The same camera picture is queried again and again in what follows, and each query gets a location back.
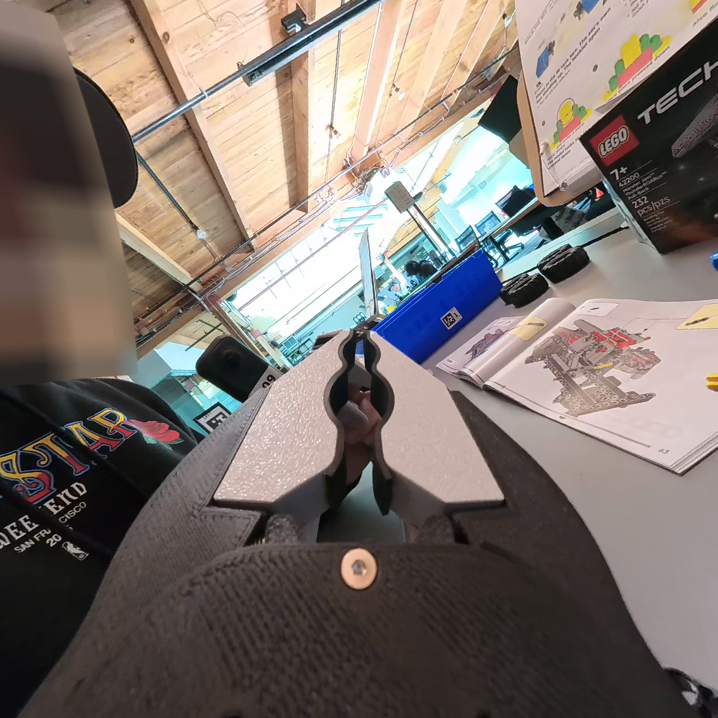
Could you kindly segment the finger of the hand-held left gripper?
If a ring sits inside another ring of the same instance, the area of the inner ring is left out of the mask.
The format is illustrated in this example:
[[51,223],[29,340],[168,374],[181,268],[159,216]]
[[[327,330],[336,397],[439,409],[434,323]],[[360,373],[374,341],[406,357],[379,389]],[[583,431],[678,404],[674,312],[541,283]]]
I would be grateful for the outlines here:
[[372,329],[378,323],[378,291],[372,269],[369,229],[364,229],[358,245],[358,254],[365,304],[365,320],[361,326]]

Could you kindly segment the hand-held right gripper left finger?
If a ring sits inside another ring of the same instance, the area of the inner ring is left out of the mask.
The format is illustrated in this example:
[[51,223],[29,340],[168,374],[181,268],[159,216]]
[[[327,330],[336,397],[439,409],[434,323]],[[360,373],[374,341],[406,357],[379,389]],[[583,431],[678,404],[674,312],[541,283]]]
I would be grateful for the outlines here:
[[345,430],[359,429],[348,397],[358,342],[340,330],[261,397],[213,500],[220,507],[288,515],[302,540],[315,540],[329,508],[327,482],[347,485]]

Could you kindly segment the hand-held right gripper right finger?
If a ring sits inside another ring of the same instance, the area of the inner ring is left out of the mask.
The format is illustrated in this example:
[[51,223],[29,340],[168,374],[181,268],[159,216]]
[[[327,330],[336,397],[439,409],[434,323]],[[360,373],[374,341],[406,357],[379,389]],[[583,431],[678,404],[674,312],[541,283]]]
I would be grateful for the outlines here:
[[377,332],[363,335],[373,435],[372,491],[417,540],[427,520],[494,509],[504,492],[447,386]]

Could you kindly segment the grey desk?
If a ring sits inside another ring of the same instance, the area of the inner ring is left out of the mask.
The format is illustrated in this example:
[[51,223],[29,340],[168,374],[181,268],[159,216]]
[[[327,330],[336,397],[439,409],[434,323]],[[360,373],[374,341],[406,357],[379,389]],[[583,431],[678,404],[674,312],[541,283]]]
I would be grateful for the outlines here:
[[507,508],[458,518],[472,545],[545,571],[659,663],[717,689],[717,453],[678,476],[436,369],[492,320],[487,306],[423,366],[469,402]]

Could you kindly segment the person's left hand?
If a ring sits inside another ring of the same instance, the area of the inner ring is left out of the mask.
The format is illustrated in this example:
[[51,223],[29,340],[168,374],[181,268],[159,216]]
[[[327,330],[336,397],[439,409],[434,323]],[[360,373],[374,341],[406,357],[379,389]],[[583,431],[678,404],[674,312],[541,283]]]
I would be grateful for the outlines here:
[[372,461],[375,430],[381,415],[372,405],[369,390],[350,383],[348,399],[337,412],[337,418],[344,431],[346,485],[353,486]]

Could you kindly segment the blue plastic bin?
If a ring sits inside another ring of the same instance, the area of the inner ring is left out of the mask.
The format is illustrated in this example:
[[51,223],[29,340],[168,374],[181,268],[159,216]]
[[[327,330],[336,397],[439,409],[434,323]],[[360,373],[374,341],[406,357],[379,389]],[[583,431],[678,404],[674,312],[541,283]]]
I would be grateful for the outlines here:
[[500,294],[489,257],[477,251],[403,302],[373,332],[416,363],[423,363]]

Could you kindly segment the black toy tyre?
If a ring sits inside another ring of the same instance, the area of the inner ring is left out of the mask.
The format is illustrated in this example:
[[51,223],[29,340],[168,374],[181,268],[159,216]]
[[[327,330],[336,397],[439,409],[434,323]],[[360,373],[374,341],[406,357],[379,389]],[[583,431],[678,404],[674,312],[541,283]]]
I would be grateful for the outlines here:
[[565,244],[543,257],[536,268],[549,282],[557,284],[578,274],[590,261],[583,247]]
[[543,296],[549,290],[549,283],[540,274],[523,273],[508,279],[502,285],[499,298],[507,306],[524,307]]

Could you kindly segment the toy building instruction booklet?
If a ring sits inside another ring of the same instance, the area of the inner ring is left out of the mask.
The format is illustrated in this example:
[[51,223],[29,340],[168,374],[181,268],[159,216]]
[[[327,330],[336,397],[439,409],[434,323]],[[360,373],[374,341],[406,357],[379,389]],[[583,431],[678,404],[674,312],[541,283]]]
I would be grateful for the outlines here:
[[717,301],[549,298],[437,369],[679,475],[717,449]]

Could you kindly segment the brown cardboard board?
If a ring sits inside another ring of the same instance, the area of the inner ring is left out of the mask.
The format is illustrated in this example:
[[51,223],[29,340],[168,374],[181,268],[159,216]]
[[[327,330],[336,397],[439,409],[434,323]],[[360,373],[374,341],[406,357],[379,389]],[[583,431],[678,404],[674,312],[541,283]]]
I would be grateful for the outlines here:
[[531,170],[534,181],[534,190],[536,198],[539,202],[547,207],[559,207],[568,204],[579,197],[579,195],[587,192],[591,187],[601,183],[604,180],[603,175],[597,169],[594,163],[589,163],[589,168],[583,175],[580,175],[573,183],[569,183],[564,189],[553,190],[547,193],[543,183],[541,170],[541,152],[534,120],[528,103],[528,92],[525,86],[523,74],[519,75],[517,86],[517,107],[521,120],[521,131],[524,139],[525,154],[528,167]]

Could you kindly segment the person's black printed hoodie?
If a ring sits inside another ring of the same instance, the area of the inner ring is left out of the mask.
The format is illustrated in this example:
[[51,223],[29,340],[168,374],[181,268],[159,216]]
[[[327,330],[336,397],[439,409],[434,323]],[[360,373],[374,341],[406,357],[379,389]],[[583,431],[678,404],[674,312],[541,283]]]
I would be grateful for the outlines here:
[[66,651],[129,527],[204,437],[130,381],[1,390],[2,717]]

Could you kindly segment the black panel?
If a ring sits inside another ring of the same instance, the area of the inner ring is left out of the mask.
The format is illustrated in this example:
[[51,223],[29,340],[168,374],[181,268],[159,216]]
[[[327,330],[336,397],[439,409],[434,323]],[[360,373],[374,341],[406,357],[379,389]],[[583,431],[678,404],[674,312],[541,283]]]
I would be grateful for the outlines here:
[[506,79],[481,115],[480,126],[509,144],[521,131],[521,118],[517,104],[518,81],[514,76]]

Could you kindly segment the black cap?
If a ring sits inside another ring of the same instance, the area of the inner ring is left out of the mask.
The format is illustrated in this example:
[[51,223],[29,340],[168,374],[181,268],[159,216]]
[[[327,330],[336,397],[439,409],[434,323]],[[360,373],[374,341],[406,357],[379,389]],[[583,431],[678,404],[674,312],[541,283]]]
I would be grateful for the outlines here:
[[111,99],[85,73],[77,68],[74,72],[98,145],[113,207],[118,209],[132,198],[139,181],[134,144]]

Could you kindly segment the printed instruction sheet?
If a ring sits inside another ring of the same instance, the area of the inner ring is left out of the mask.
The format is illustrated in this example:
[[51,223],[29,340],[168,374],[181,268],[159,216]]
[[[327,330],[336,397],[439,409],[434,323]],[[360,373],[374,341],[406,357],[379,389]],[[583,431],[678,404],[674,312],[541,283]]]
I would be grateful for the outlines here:
[[580,137],[716,18],[716,1],[516,2],[545,195],[588,177]]

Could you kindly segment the black toy set box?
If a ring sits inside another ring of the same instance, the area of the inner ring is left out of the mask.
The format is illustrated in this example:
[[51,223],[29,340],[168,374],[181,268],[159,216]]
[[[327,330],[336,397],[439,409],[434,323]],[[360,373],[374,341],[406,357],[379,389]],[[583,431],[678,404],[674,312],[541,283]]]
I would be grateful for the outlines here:
[[581,138],[661,254],[717,237],[717,21]]

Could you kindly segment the black ceiling rail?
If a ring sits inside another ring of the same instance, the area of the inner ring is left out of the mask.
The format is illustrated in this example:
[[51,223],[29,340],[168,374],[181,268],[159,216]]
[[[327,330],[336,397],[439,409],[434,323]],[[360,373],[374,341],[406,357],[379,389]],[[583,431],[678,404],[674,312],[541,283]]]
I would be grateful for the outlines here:
[[131,136],[132,142],[136,143],[150,134],[153,134],[169,122],[174,121],[177,117],[187,113],[196,105],[208,100],[214,94],[219,93],[239,80],[243,80],[247,86],[256,84],[269,74],[290,64],[291,61],[312,49],[325,37],[338,32],[381,3],[382,1],[349,1],[345,5],[338,7],[315,23],[306,25],[302,30],[293,34],[288,39],[266,50],[246,65],[238,67],[238,70],[234,73],[211,85],[207,90],[201,90],[199,94],[178,105],[171,112],[157,119],[157,121],[139,130]]

